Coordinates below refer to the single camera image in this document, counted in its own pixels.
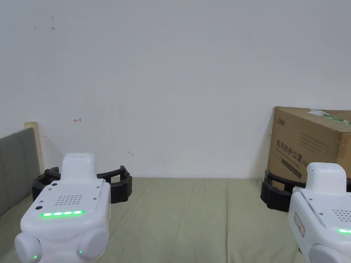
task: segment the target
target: black robotic claw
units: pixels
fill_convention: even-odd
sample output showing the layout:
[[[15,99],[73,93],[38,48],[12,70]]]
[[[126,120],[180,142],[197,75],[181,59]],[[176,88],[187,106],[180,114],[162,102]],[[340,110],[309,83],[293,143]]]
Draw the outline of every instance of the black robotic claw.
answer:
[[[120,181],[117,183],[111,183],[111,178],[120,175]],[[107,183],[111,185],[111,204],[128,201],[128,198],[132,194],[132,180],[133,178],[128,173],[127,169],[121,165],[121,168],[102,174],[97,174],[100,179],[105,179]],[[45,172],[39,175],[33,180],[32,184],[32,196],[33,201],[39,196],[45,186],[51,184],[53,181],[58,181],[61,178],[61,174],[58,167],[46,169]]]

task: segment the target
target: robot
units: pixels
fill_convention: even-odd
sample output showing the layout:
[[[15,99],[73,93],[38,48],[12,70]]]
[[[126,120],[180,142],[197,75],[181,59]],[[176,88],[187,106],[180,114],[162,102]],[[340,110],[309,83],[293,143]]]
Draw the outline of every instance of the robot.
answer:
[[[351,263],[351,193],[338,164],[307,166],[306,188],[294,187],[290,228],[308,263]]]
[[[111,184],[111,177],[120,182]],[[125,202],[132,177],[124,166],[96,173],[91,153],[70,153],[58,168],[34,180],[33,204],[21,220],[15,248],[22,263],[86,263],[98,259],[109,241],[111,204]]]

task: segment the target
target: cardboard box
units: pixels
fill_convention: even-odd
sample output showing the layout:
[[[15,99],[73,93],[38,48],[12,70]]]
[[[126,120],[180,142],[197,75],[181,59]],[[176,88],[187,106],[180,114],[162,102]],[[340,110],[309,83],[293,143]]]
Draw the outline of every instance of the cardboard box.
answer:
[[[268,170],[286,179],[306,182],[307,165],[341,165],[351,177],[351,110],[276,107]],[[283,190],[278,182],[273,186]]]

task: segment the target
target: green indicator light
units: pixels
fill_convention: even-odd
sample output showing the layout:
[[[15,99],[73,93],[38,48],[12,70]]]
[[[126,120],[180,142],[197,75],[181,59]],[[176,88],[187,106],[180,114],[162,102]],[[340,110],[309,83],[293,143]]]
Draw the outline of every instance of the green indicator light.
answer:
[[[78,214],[84,214],[85,211],[69,211],[69,212],[56,212],[56,213],[44,213],[41,214],[41,216],[61,216],[61,215],[78,215]]]
[[[338,229],[338,232],[351,234],[351,230],[348,229]]]

